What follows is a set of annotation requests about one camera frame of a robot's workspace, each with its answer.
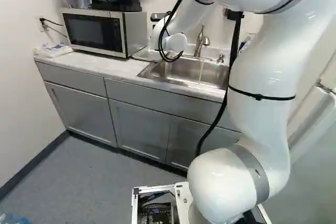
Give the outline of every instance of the sink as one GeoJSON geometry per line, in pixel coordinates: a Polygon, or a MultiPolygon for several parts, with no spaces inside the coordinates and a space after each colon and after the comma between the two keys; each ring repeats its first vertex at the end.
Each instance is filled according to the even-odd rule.
{"type": "Polygon", "coordinates": [[[221,89],[227,87],[228,66],[215,61],[181,57],[175,62],[151,63],[138,77],[185,87],[221,89]]]}

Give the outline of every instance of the kitchenette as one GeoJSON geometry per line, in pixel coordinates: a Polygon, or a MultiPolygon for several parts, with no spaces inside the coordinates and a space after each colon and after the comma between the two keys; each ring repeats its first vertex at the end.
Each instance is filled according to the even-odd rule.
{"type": "MultiPolygon", "coordinates": [[[[187,170],[221,107],[227,67],[211,58],[159,59],[148,48],[130,59],[77,51],[34,57],[66,129],[187,170]]],[[[225,111],[202,152],[239,135],[225,111]]]]}

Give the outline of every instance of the power cord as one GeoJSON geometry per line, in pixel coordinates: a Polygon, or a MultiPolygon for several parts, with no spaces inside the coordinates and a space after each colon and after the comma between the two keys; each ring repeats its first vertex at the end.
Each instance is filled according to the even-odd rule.
{"type": "Polygon", "coordinates": [[[51,20],[48,20],[48,19],[46,19],[46,18],[40,18],[40,22],[41,22],[42,25],[46,25],[46,24],[45,24],[45,21],[48,21],[48,22],[50,22],[50,23],[53,23],[54,25],[57,25],[57,26],[64,26],[64,25],[55,23],[55,22],[53,22],[53,21],[51,21],[51,20]]]}
{"type": "Polygon", "coordinates": [[[61,33],[60,31],[58,31],[58,30],[56,30],[56,29],[54,29],[54,28],[52,28],[52,27],[50,27],[50,26],[48,26],[48,25],[45,25],[44,27],[45,27],[45,28],[49,28],[49,29],[51,29],[51,30],[53,30],[53,31],[55,31],[55,32],[57,32],[57,33],[59,33],[59,34],[61,34],[63,37],[68,38],[68,36],[66,36],[65,34],[61,33]]]}
{"type": "MultiPolygon", "coordinates": [[[[229,70],[228,70],[228,74],[227,74],[228,81],[229,81],[229,78],[230,78],[232,65],[233,65],[234,61],[236,60],[236,58],[238,56],[239,33],[240,33],[240,25],[242,23],[242,21],[241,21],[242,18],[243,18],[243,12],[239,12],[237,20],[236,20],[235,30],[233,32],[233,38],[232,38],[232,44],[231,44],[230,64],[229,64],[229,70]]],[[[221,108],[219,109],[218,114],[217,114],[214,122],[211,124],[209,129],[204,133],[204,135],[201,137],[201,139],[199,140],[199,142],[197,144],[195,157],[198,157],[201,154],[201,148],[202,148],[202,145],[203,145],[205,139],[210,135],[212,130],[217,126],[217,124],[219,123],[219,121],[220,121],[220,119],[221,119],[221,117],[224,113],[224,110],[225,110],[226,105],[227,105],[227,92],[228,92],[228,87],[226,88],[224,99],[223,99],[222,105],[220,106],[221,108]]]]}

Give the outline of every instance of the countertop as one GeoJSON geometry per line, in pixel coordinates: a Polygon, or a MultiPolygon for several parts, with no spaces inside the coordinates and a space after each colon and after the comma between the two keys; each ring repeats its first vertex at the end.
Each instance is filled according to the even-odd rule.
{"type": "MultiPolygon", "coordinates": [[[[153,60],[156,52],[143,49],[140,54],[141,58],[153,60]]],[[[34,60],[58,67],[76,70],[84,73],[94,74],[109,78],[112,80],[123,81],[127,83],[137,84],[149,88],[159,89],[163,91],[173,92],[182,95],[188,95],[213,102],[222,102],[224,90],[204,90],[201,87],[183,87],[176,84],[164,83],[155,80],[138,77],[140,73],[150,62],[139,61],[135,59],[122,59],[117,57],[104,57],[84,52],[71,52],[66,55],[55,58],[35,55],[34,60]]]]}

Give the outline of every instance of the black cable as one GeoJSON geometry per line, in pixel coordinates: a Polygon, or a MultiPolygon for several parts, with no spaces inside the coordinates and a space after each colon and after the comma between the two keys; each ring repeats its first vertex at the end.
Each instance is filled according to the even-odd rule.
{"type": "Polygon", "coordinates": [[[66,37],[66,38],[68,38],[68,36],[66,36],[65,34],[61,33],[60,31],[58,31],[58,30],[52,28],[51,26],[45,25],[45,27],[46,27],[46,28],[49,28],[49,29],[51,29],[51,30],[53,30],[53,31],[55,31],[55,32],[57,32],[57,33],[59,33],[59,34],[61,34],[62,36],[66,37]]]}
{"type": "Polygon", "coordinates": [[[202,1],[200,1],[200,0],[194,0],[194,1],[198,2],[198,3],[201,4],[201,5],[212,5],[212,4],[214,4],[214,2],[206,3],[206,2],[202,2],[202,1]]]}
{"type": "Polygon", "coordinates": [[[177,0],[176,4],[174,5],[167,21],[164,23],[162,29],[161,29],[161,32],[159,34],[159,39],[158,39],[158,48],[159,48],[159,53],[160,53],[160,56],[161,58],[166,61],[166,62],[174,62],[176,60],[178,60],[181,56],[182,56],[182,53],[183,51],[181,51],[177,56],[175,56],[174,58],[169,58],[168,57],[168,54],[166,55],[163,51],[163,46],[162,46],[162,40],[163,40],[163,35],[167,29],[167,26],[169,24],[169,22],[172,20],[174,14],[176,13],[178,7],[180,6],[182,0],[177,0]]]}
{"type": "MultiPolygon", "coordinates": [[[[241,19],[243,18],[243,12],[239,12],[238,18],[236,20],[236,25],[235,25],[235,30],[233,32],[233,37],[232,37],[232,44],[231,44],[231,53],[230,53],[230,64],[229,64],[229,70],[228,70],[228,81],[230,78],[230,73],[231,73],[231,68],[233,65],[233,62],[236,60],[237,56],[238,56],[238,48],[239,48],[239,33],[240,33],[240,25],[242,23],[241,19]]],[[[195,152],[195,156],[198,157],[201,153],[201,148],[202,145],[205,141],[205,139],[210,135],[210,133],[212,132],[212,130],[217,126],[217,124],[219,123],[224,110],[226,108],[227,105],[227,91],[228,91],[228,87],[226,88],[226,92],[224,95],[224,99],[222,102],[222,105],[220,106],[221,108],[218,111],[218,114],[214,120],[214,122],[211,124],[211,126],[209,127],[209,129],[204,133],[204,135],[201,137],[201,139],[199,140],[197,147],[196,147],[196,152],[195,152]]]]}
{"type": "Polygon", "coordinates": [[[57,25],[57,26],[64,26],[64,25],[61,25],[61,24],[52,22],[51,20],[48,20],[48,19],[46,19],[46,18],[40,18],[40,21],[41,21],[41,23],[43,23],[44,21],[48,21],[48,22],[53,23],[53,24],[55,24],[55,25],[57,25]]]}

